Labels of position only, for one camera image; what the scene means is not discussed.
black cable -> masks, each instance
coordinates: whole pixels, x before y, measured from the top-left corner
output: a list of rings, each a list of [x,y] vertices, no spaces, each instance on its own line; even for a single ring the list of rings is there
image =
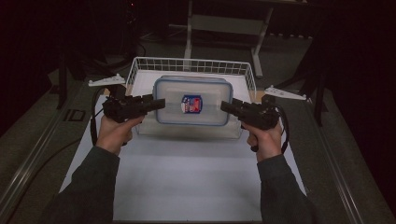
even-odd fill
[[[49,156],[46,160],[44,160],[44,162],[38,167],[37,171],[35,171],[35,174],[29,178],[29,181],[27,182],[27,186],[24,189],[24,192],[22,194],[22,196],[18,199],[17,204],[15,205],[14,210],[11,213],[11,216],[9,216],[9,219],[7,221],[7,223],[9,223],[9,221],[15,216],[15,213],[17,212],[19,206],[21,205],[22,199],[24,198],[24,196],[26,195],[27,190],[31,187],[32,183],[34,182],[34,180],[37,178],[37,175],[41,172],[41,170],[55,157],[57,156],[59,153],[61,153],[62,151],[64,151],[66,148],[73,146],[75,143],[81,141],[82,138],[78,138],[76,140],[74,140],[73,142],[67,144],[64,147],[61,147],[60,149],[56,150],[55,153],[53,153],[51,156]]]
[[[105,87],[100,87],[96,90],[96,92],[93,94],[92,97],[92,104],[91,104],[91,120],[90,120],[90,132],[91,132],[91,140],[92,140],[92,145],[95,146],[96,142],[98,140],[97,136],[97,129],[96,129],[96,116],[103,110],[100,110],[97,114],[95,113],[95,106],[96,106],[96,101],[99,95],[99,92],[104,89]]]
[[[289,138],[290,138],[289,121],[288,121],[288,118],[286,117],[285,110],[283,110],[283,108],[280,105],[276,105],[276,108],[278,110],[280,119],[282,120],[283,132],[286,133],[285,142],[283,143],[282,148],[281,148],[281,151],[282,151],[282,154],[283,154],[283,153],[285,153],[285,150],[288,147]]]

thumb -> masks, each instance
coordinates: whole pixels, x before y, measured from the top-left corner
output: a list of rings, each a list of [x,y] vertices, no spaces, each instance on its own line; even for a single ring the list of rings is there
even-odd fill
[[[123,130],[130,130],[132,129],[134,126],[136,126],[137,124],[141,123],[143,121],[145,117],[144,116],[140,116],[137,119],[128,119],[127,121],[125,121],[120,128],[122,128]]]

white clip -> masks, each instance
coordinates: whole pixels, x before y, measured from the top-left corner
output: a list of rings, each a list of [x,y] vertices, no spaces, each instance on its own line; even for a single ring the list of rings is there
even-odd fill
[[[275,89],[274,86],[271,86],[271,87],[265,89],[264,92],[265,92],[265,94],[277,96],[280,98],[294,99],[294,100],[306,100],[305,95],[301,96],[301,95],[297,95],[294,93],[290,93],[288,91],[282,91],[279,89]]]
[[[108,85],[116,85],[116,84],[125,84],[125,78],[121,77],[120,74],[117,74],[114,77],[107,77],[102,80],[88,82],[88,86],[108,86]]]

hand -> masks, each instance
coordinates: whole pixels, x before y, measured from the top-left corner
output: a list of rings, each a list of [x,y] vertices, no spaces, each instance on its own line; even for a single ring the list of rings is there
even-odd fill
[[[122,144],[132,139],[132,128],[142,122],[143,118],[117,123],[103,115],[96,146],[119,155]]]
[[[273,129],[263,131],[251,125],[242,122],[242,126],[249,131],[247,143],[251,147],[259,145],[256,152],[257,162],[282,154],[281,151],[281,134],[282,129],[279,122]]]

sleeve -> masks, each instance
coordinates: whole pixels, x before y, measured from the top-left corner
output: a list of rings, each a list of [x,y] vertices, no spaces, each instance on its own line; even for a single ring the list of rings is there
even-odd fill
[[[111,223],[119,164],[118,156],[93,147],[39,223]]]
[[[260,161],[263,223],[323,223],[316,207],[301,192],[283,155]]]

